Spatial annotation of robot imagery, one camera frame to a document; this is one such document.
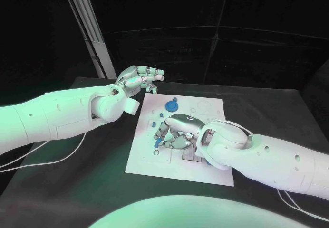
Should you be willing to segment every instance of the small blue part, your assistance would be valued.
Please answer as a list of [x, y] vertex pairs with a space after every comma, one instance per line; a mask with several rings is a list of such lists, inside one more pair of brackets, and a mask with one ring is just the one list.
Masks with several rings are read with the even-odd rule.
[[165, 106], [167, 110], [174, 113], [180, 109], [178, 105], [180, 105], [178, 104], [178, 99], [175, 97], [174, 100], [167, 103], [167, 106]]
[[158, 138], [158, 140], [156, 140], [156, 144], [155, 144], [155, 148], [159, 148], [159, 143], [161, 143], [161, 141], [162, 141], [162, 139], [161, 139], [161, 138]]

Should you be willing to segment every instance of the white robotic arm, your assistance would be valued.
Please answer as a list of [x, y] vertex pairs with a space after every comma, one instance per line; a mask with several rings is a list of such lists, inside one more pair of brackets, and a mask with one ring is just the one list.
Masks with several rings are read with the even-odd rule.
[[329, 200], [329, 156], [278, 138], [247, 136], [242, 128], [221, 120], [201, 124], [188, 115], [175, 114], [162, 124], [155, 139], [164, 139], [169, 129], [172, 133], [184, 133], [159, 145], [187, 149], [197, 143], [195, 155], [218, 169], [233, 167], [276, 189]]
[[0, 155], [9, 150], [48, 140], [74, 137], [115, 122], [123, 112], [136, 114], [139, 102], [130, 97], [165, 80], [165, 71], [132, 66], [116, 84], [47, 93], [31, 101], [0, 108]]

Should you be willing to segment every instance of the robotic hand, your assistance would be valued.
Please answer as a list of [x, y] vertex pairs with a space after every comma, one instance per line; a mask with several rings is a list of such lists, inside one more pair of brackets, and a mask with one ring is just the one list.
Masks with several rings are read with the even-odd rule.
[[175, 114], [164, 122], [155, 139], [174, 141], [161, 146], [185, 150], [197, 146], [195, 155], [221, 170], [236, 168], [249, 178], [276, 189], [329, 200], [329, 156], [285, 140], [253, 134], [239, 124]]
[[42, 141], [71, 138], [115, 122], [123, 112], [136, 114], [139, 102], [130, 97], [141, 88], [156, 93], [154, 81], [165, 71], [132, 66], [115, 84], [45, 93], [28, 102], [0, 107], [0, 155]]

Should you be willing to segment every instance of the table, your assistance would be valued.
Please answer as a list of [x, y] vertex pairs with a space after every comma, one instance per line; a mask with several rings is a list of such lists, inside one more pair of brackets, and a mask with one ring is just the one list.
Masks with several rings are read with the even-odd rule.
[[[106, 86], [112, 79], [79, 77], [73, 88]], [[253, 133], [288, 140], [321, 152], [329, 142], [298, 90], [155, 83], [159, 93], [223, 98], [227, 120]], [[143, 102], [145, 91], [133, 98]], [[135, 138], [136, 116], [87, 133], [76, 154], [61, 163], [18, 170], [0, 198], [2, 227], [87, 227], [104, 215], [143, 199], [165, 195], [211, 196], [268, 209], [312, 227], [328, 223], [302, 214], [281, 200], [276, 189], [234, 170], [236, 187], [125, 173]], [[57, 161], [77, 148], [83, 135], [51, 141], [24, 164]], [[292, 193], [299, 206], [329, 218], [329, 202]]]

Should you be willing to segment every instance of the black table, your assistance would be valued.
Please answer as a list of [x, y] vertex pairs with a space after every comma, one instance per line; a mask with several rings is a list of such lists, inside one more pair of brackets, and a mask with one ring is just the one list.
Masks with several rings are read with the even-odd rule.
[[[79, 77], [73, 88], [106, 86], [115, 80]], [[159, 93], [223, 98], [227, 120], [253, 133], [288, 140], [321, 152], [329, 143], [307, 107], [299, 91], [178, 83], [155, 83]], [[143, 103], [145, 91], [133, 98]], [[136, 116], [125, 113], [119, 121], [87, 133], [76, 154], [61, 163], [18, 170], [0, 198], [2, 227], [87, 227], [120, 207], [165, 195], [201, 195], [234, 200], [265, 208], [312, 227], [328, 223], [292, 209], [276, 189], [250, 180], [234, 170], [236, 187], [125, 173], [135, 138]], [[51, 141], [24, 164], [57, 161], [83, 139]], [[329, 218], [329, 202], [292, 193], [299, 206]]]

